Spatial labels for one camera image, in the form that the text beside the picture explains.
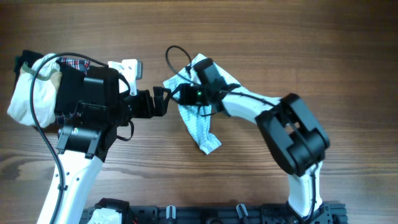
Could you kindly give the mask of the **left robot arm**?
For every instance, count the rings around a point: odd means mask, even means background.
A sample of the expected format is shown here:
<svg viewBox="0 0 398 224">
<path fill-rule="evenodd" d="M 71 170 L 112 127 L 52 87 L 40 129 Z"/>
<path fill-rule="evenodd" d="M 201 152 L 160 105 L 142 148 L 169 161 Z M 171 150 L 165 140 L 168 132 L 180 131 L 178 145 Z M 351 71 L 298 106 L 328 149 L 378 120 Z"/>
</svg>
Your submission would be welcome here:
<svg viewBox="0 0 398 224">
<path fill-rule="evenodd" d="M 58 158 L 62 171 L 55 170 L 42 207 L 39 223 L 78 223 L 88 194 L 102 169 L 117 128 L 131 126 L 133 118 L 163 116 L 171 91 L 155 86 L 154 92 L 120 93 L 125 78 L 109 67 L 91 67 L 83 80 L 77 110 L 58 132 Z"/>
</svg>

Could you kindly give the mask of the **light blue striped garment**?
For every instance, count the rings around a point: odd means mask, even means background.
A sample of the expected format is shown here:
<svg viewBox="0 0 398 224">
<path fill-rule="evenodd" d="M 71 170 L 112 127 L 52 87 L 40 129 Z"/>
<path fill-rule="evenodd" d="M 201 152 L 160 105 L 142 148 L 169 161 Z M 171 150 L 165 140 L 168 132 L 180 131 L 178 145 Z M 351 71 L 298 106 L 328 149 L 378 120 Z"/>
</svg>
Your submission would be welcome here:
<svg viewBox="0 0 398 224">
<path fill-rule="evenodd" d="M 207 57 L 204 56 L 203 54 L 198 54 L 192 60 L 192 65 L 206 58 Z M 232 77 L 227 71 L 225 71 L 216 63 L 215 67 L 219 71 L 220 75 L 225 79 L 227 84 L 230 83 L 240 84 L 240 82 L 238 82 L 237 79 Z M 185 78 L 189 78 L 188 72 L 186 71 L 185 68 L 181 69 L 181 71 L 179 71 L 179 74 L 181 74 Z M 193 81 L 200 82 L 198 78 L 193 79 L 192 77 L 190 79 Z M 178 75 L 174 75 L 172 78 L 169 78 L 168 80 L 164 81 L 163 85 L 164 87 L 171 89 L 171 91 L 174 91 L 179 84 L 183 83 L 188 83 L 188 82 L 183 78 L 179 77 Z M 212 109 L 211 106 L 202 106 L 198 112 L 197 106 L 178 105 L 178 110 L 183 119 L 183 122 L 185 123 L 188 129 L 188 132 L 190 133 L 193 140 L 197 143 L 200 150 L 203 151 L 206 155 L 208 155 L 209 153 L 213 152 L 215 149 L 221 146 L 221 142 L 218 140 L 218 138 L 214 134 L 210 133 L 210 124 L 211 124 L 210 116 L 206 117 L 200 116 L 200 115 L 210 114 L 211 109 Z"/>
</svg>

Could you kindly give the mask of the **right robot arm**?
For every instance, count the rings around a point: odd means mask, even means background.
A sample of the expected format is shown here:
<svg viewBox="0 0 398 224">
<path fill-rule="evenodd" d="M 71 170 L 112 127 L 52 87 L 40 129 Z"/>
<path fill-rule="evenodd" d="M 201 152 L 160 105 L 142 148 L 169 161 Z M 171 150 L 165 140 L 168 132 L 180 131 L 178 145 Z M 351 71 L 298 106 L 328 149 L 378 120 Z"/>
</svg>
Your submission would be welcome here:
<svg viewBox="0 0 398 224">
<path fill-rule="evenodd" d="M 288 175 L 289 207 L 302 222 L 313 221 L 322 205 L 319 175 L 330 140 L 305 102 L 295 93 L 283 98 L 253 93 L 202 55 L 176 76 L 184 80 L 174 88 L 180 106 L 209 108 L 197 114 L 204 118 L 223 113 L 257 125 L 273 159 Z"/>
</svg>

